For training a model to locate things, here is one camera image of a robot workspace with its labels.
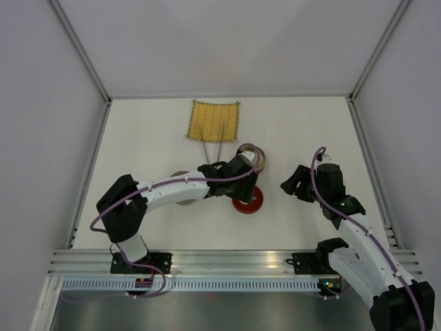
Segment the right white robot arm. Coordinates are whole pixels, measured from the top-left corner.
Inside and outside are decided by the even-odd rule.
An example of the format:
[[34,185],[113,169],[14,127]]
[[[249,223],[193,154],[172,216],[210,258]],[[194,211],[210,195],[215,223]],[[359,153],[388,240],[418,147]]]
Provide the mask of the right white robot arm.
[[301,274],[337,274],[369,309],[375,330],[432,330],[435,292],[412,276],[373,233],[365,208],[346,193],[339,165],[315,170],[299,165],[281,184],[288,195],[319,203],[339,237],[318,242],[313,253],[294,253],[286,262]]

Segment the metal tongs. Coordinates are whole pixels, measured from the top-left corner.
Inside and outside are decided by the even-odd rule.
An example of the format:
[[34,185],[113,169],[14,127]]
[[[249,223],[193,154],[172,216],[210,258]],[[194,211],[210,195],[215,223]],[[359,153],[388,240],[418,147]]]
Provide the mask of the metal tongs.
[[221,123],[217,131],[215,131],[215,139],[208,139],[204,126],[199,126],[198,133],[200,134],[200,142],[203,147],[206,163],[220,161],[225,140],[225,123]]

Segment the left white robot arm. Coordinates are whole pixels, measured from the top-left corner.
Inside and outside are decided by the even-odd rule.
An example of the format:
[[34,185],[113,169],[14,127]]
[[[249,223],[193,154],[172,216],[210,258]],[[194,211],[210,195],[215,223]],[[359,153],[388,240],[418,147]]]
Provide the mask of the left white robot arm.
[[99,215],[90,229],[108,235],[125,255],[127,266],[142,273],[150,266],[150,256],[139,228],[148,212],[182,201],[221,196],[249,203],[261,158],[259,152],[239,151],[228,162],[201,165],[180,176],[145,183],[124,175],[96,204]]

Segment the red lunch box lid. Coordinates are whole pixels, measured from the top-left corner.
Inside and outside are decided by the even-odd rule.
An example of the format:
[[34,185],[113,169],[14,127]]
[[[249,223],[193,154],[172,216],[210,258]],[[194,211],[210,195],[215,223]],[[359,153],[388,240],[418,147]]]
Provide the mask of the red lunch box lid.
[[244,203],[238,199],[232,199],[232,205],[242,214],[254,214],[261,209],[263,201],[264,196],[262,190],[258,186],[255,186],[252,199],[249,203]]

